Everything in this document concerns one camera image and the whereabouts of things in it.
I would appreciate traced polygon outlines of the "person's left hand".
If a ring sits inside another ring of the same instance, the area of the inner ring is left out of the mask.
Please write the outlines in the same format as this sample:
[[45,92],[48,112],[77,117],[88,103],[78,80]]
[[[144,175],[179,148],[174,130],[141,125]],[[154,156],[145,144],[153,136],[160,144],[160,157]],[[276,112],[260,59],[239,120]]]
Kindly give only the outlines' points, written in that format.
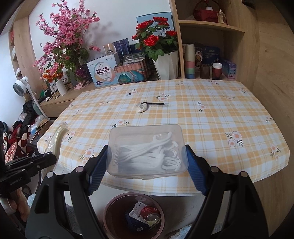
[[1,197],[1,205],[8,215],[19,211],[21,220],[27,222],[30,206],[20,188],[11,193],[10,198]]

